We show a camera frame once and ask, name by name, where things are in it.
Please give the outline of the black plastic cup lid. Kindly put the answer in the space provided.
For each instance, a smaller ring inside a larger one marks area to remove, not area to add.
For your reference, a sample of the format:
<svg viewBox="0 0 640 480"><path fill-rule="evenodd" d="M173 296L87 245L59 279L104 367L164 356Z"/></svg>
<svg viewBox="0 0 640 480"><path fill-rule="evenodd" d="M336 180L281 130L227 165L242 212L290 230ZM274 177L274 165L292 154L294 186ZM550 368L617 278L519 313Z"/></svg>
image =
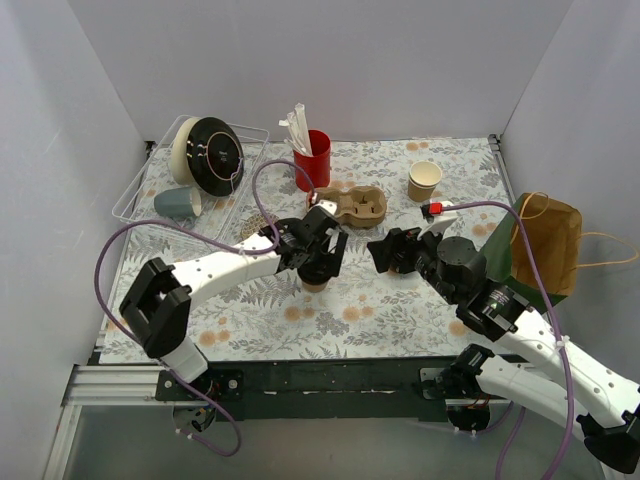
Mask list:
<svg viewBox="0 0 640 480"><path fill-rule="evenodd" d="M298 276L308 285L321 285L338 275L333 267L307 265L297 269Z"/></svg>

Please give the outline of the stack of brown paper cups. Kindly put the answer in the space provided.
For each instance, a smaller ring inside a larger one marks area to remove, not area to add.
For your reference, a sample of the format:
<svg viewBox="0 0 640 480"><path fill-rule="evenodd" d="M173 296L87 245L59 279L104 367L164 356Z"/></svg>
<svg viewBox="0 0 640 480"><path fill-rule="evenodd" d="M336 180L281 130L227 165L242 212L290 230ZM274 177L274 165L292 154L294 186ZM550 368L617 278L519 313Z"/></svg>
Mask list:
<svg viewBox="0 0 640 480"><path fill-rule="evenodd" d="M414 202L429 200L442 179L441 168L430 161L413 164L408 174L408 196Z"/></svg>

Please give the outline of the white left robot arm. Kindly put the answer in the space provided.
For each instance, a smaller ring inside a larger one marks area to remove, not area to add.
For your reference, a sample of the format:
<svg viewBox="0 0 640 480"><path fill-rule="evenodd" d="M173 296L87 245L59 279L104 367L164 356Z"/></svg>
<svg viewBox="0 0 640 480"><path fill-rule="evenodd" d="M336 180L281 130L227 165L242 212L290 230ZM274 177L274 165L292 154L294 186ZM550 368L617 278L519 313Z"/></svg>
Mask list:
<svg viewBox="0 0 640 480"><path fill-rule="evenodd" d="M187 334L193 310L215 295L248 281L296 270L309 285L339 275L348 234L339 231L334 247L330 229L339 229L338 205L322 200L301 219L277 223L235 245L186 262L147 261L122 300L119 312L146 355L178 377L178 387L193 400L213 386L206 356Z"/></svg>

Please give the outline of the green paper bag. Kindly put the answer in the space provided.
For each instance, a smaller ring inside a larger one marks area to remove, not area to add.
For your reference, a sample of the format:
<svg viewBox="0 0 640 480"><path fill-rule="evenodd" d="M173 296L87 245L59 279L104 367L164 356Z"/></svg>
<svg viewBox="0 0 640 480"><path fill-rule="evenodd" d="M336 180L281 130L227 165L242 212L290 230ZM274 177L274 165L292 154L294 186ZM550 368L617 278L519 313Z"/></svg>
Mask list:
<svg viewBox="0 0 640 480"><path fill-rule="evenodd" d="M571 295L580 269L621 265L639 258L639 252L624 260L580 263L582 215L574 207L542 192L525 193L514 204L517 218L506 214L490 235L482 252L488 276L506 284L544 313L547 306L537 284L541 280L549 300L558 304Z"/></svg>

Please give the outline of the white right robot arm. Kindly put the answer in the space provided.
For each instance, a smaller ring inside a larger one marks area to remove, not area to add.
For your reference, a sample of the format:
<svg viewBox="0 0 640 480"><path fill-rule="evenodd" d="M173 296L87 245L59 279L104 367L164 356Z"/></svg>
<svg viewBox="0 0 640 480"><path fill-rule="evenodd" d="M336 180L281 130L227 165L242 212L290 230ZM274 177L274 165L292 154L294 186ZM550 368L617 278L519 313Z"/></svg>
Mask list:
<svg viewBox="0 0 640 480"><path fill-rule="evenodd" d="M488 349L466 347L452 365L454 389L486 393L570 427L610 468L631 474L639 463L639 385L604 366L568 339L508 286L490 279L486 259L462 237L394 228L367 248L380 273L418 273L465 326L536 368L509 366Z"/></svg>

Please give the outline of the brown paper coffee cup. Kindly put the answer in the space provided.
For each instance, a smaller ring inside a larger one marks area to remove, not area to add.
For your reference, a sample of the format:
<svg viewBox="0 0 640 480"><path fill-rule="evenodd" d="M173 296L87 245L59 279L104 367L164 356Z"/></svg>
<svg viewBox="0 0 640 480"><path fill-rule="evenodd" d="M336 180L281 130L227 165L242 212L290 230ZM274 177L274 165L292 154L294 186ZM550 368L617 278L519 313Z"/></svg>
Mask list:
<svg viewBox="0 0 640 480"><path fill-rule="evenodd" d="M328 285L328 282L323 282L323 283L308 283L303 281L302 282L302 287L311 293L318 293L323 291Z"/></svg>

